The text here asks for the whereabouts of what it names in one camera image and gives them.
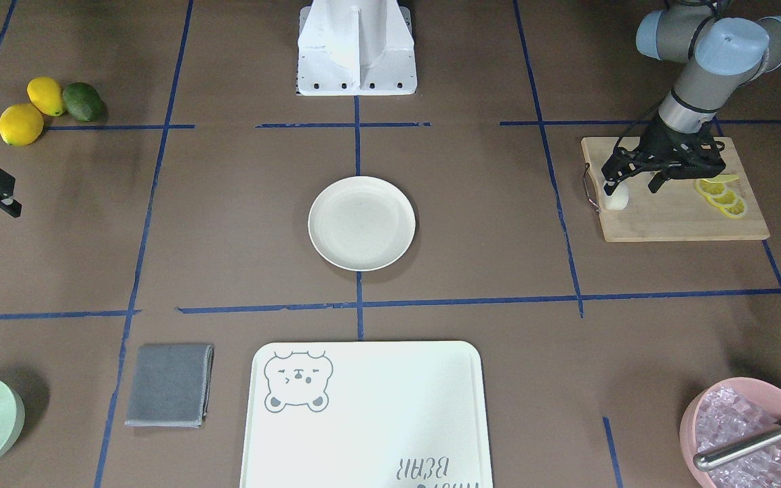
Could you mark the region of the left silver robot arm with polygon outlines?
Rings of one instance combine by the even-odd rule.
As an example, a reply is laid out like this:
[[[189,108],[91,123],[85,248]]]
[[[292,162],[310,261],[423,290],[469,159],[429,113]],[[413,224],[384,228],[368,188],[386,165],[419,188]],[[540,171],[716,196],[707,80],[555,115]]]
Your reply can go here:
[[[603,164],[610,197],[625,180],[650,173],[650,192],[669,180],[713,178],[726,167],[712,122],[734,92],[781,66],[781,16],[726,18],[725,1],[670,1],[648,13],[635,43],[648,58],[683,69],[633,149],[616,143]]]

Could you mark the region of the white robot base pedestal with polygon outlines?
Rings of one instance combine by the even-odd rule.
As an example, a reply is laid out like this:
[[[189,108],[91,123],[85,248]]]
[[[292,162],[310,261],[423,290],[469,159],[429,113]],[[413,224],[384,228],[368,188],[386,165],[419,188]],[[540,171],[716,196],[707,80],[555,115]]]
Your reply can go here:
[[[301,96],[408,96],[416,92],[412,13],[397,1],[313,1],[300,10],[296,92]]]

